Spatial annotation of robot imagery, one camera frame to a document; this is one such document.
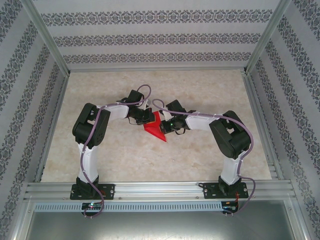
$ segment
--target wire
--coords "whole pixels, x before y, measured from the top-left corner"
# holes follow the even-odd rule
[[[177,135],[182,135],[182,134],[185,134],[185,133],[186,133],[186,129],[185,128],[183,129],[182,133],[178,133],[178,130],[175,130],[175,134],[177,134]]]
[[[236,197],[236,199],[234,202],[236,203],[235,207],[237,208],[239,206],[239,193],[238,192],[235,193],[235,197]]]
[[[158,102],[161,102],[162,103],[162,107],[158,106],[155,104],[155,101],[158,101]],[[239,122],[238,120],[235,120],[231,117],[227,117],[227,116],[223,116],[221,114],[206,114],[206,113],[195,113],[195,112],[181,112],[181,111],[170,111],[168,109],[165,109],[165,103],[164,101],[162,101],[161,99],[153,99],[152,100],[152,104],[162,110],[162,111],[165,111],[165,112],[168,112],[168,113],[171,113],[171,114],[180,114],[180,115],[187,115],[187,116],[203,116],[203,117],[209,117],[209,118],[221,118],[221,119],[226,119],[226,120],[229,120],[229,121],[232,121],[234,123],[236,123],[237,125],[241,126],[245,131],[246,133],[249,135],[250,137],[250,141],[251,141],[251,144],[250,144],[250,147],[249,149],[246,151],[245,154],[243,154],[241,157],[240,157],[240,161],[239,161],[239,164],[238,164],[238,168],[236,170],[236,174],[238,175],[239,178],[241,179],[245,179],[245,180],[250,180],[253,182],[253,188],[252,188],[252,192],[250,194],[250,196],[248,197],[248,199],[246,200],[246,202],[244,203],[244,205],[241,207],[241,209],[239,209],[235,214],[241,212],[246,206],[247,204],[249,203],[250,199],[253,197],[254,193],[255,193],[255,190],[256,190],[256,181],[251,178],[251,177],[247,177],[247,176],[241,176],[240,175],[240,168],[241,168],[241,164],[243,162],[243,159],[252,151],[252,149],[254,148],[254,137],[253,135],[251,134],[251,132],[249,131],[249,129],[242,123],[242,122]]]
[[[133,123],[131,123],[129,117],[128,117],[128,120],[129,120],[129,124],[138,126],[138,124],[133,124]]]
[[[100,113],[101,113],[101,111],[102,111],[103,109],[105,109],[105,108],[107,108],[107,107],[111,107],[111,106],[117,106],[117,105],[125,105],[125,106],[127,106],[127,105],[137,105],[137,104],[139,104],[139,103],[143,103],[145,100],[147,100],[147,99],[150,97],[150,95],[151,95],[151,87],[150,87],[148,84],[143,84],[143,85],[141,85],[141,86],[137,89],[137,91],[139,91],[142,87],[148,87],[148,88],[149,88],[149,94],[148,94],[145,98],[143,98],[142,100],[137,101],[137,102],[127,102],[127,103],[126,103],[126,102],[117,102],[117,103],[107,104],[107,105],[101,106],[100,109],[99,109],[99,111],[98,111],[98,113],[97,113],[97,115],[96,115],[96,118],[95,118],[95,121],[94,121],[92,130],[91,130],[91,132],[90,132],[90,134],[89,134],[88,139],[87,139],[86,142],[84,143],[83,148],[82,148],[82,151],[81,151],[80,167],[81,167],[81,171],[83,172],[83,175],[84,175],[85,179],[87,180],[87,182],[88,182],[88,183],[91,185],[91,187],[93,187],[93,189],[96,190],[96,192],[100,195],[100,197],[101,197],[101,208],[100,208],[100,210],[99,210],[95,215],[93,215],[93,216],[88,216],[88,215],[86,215],[86,211],[88,210],[88,208],[86,208],[86,209],[84,210],[84,212],[83,212],[83,215],[84,215],[85,218],[91,218],[91,219],[93,219],[93,218],[97,217],[98,215],[100,215],[100,214],[102,213],[102,211],[104,210],[104,208],[105,208],[105,199],[104,199],[104,196],[103,196],[102,193],[99,191],[99,189],[90,181],[88,175],[86,174],[85,168],[84,168],[84,155],[85,155],[85,152],[86,152],[86,147],[87,147],[88,143],[90,142],[92,136],[93,136],[94,133],[95,133],[95,130],[96,130],[96,127],[97,127],[97,124],[98,124],[98,119],[99,119],[99,117],[100,117]]]

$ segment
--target black mounting plate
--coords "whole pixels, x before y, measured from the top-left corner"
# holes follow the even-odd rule
[[[100,184],[98,185],[99,191],[103,195],[104,200],[113,200],[115,196],[115,187],[114,184]],[[81,195],[80,188],[77,184],[73,184],[70,193],[71,200],[100,200],[101,197],[97,194],[93,198],[89,198],[88,196]]]
[[[235,199],[236,193],[239,194],[239,199],[247,199],[249,197],[245,182],[240,182],[238,187],[229,192],[227,196],[219,189],[218,182],[199,183],[199,187],[203,189],[204,199]]]

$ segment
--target gray metal panel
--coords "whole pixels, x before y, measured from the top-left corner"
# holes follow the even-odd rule
[[[35,212],[28,240],[293,240],[283,202],[250,202],[234,217],[218,212]]]

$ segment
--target perforated metal strip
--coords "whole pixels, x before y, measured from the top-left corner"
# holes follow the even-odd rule
[[[44,202],[37,203],[35,212],[81,212],[81,202]],[[204,212],[222,211],[220,201],[190,202],[108,202],[104,212]]]

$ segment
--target damask pattern wall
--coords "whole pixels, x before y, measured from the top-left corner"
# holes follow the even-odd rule
[[[71,70],[245,67],[279,0],[35,0]]]
[[[65,76],[18,0],[0,2],[0,240],[37,173]]]
[[[282,171],[320,239],[320,1],[293,0],[251,73]]]

